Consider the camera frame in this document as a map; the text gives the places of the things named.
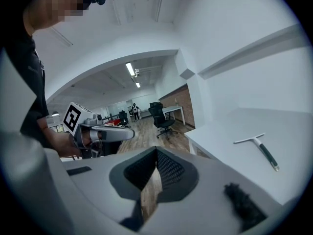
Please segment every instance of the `brick wall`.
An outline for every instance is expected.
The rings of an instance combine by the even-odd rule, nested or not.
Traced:
[[[175,98],[179,106],[182,106],[185,116],[185,122],[192,127],[195,127],[194,113],[192,111],[191,99],[189,94],[188,85],[184,85],[177,90],[160,98],[163,107],[175,106]],[[175,118],[182,121],[180,111],[174,111]]]

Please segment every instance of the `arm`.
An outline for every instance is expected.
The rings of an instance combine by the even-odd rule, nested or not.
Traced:
[[[45,117],[37,120],[37,123],[47,140],[58,152],[60,157],[81,156],[80,150],[75,147],[70,133],[56,133],[48,127]]]

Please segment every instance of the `black shirt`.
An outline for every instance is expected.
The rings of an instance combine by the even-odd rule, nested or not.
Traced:
[[[45,102],[44,66],[35,51],[33,38],[25,30],[22,15],[14,23],[14,31],[9,33],[4,47],[20,76],[37,96],[22,124],[21,133],[37,139],[43,147],[51,148],[37,124],[38,119],[49,115]]]

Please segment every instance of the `black handle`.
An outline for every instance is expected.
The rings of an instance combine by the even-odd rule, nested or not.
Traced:
[[[264,146],[264,144],[260,144],[260,148],[263,151],[264,155],[266,156],[266,158],[268,159],[268,161],[271,163],[273,163],[274,166],[278,166],[278,163],[276,162],[276,160],[273,158],[273,156],[270,154],[270,152],[266,149],[266,147]]]

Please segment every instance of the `ceiling beam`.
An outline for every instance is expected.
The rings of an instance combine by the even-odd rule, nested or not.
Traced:
[[[115,83],[117,83],[117,84],[118,84],[120,87],[122,87],[123,89],[126,88],[125,85],[124,85],[123,83],[121,83],[117,77],[115,77],[115,75],[110,74],[110,73],[107,72],[106,70],[105,70],[105,71],[103,70],[102,73],[103,73],[104,75],[106,75],[109,79],[111,79],[112,81],[114,81]]]
[[[144,71],[141,71],[140,73],[139,73],[139,75],[141,74],[146,74],[146,73],[151,73],[151,72],[154,72],[154,71],[158,71],[158,70],[144,70]]]
[[[49,31],[55,39],[59,40],[62,44],[66,45],[67,47],[71,47],[73,43],[67,39],[64,35],[62,35],[56,28],[53,26],[48,28],[47,31]]]
[[[150,70],[154,70],[154,69],[159,69],[162,68],[162,65],[158,65],[158,66],[150,66],[150,67],[144,67],[144,68],[139,68],[139,71],[150,71]]]
[[[158,17],[160,15],[162,0],[158,0],[157,8],[156,8],[156,15],[155,15],[155,21],[158,22]]]
[[[128,0],[112,0],[113,9],[119,25],[131,23]]]

